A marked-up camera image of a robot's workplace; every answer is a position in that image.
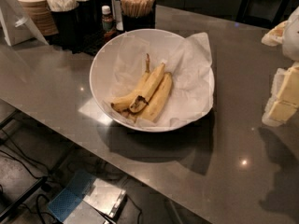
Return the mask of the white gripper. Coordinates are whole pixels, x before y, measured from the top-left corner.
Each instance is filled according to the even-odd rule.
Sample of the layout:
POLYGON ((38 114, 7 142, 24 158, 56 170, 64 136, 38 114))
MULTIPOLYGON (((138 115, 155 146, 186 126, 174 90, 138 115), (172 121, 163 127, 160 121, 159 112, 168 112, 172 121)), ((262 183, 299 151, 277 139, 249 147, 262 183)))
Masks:
MULTIPOLYGON (((293 61, 299 61, 299 7, 287 21, 283 21, 268 33, 261 42, 274 47, 282 44, 283 54, 293 61)), ((299 65, 285 70, 279 68, 274 75, 262 122, 277 127, 285 124, 299 108, 299 65)))

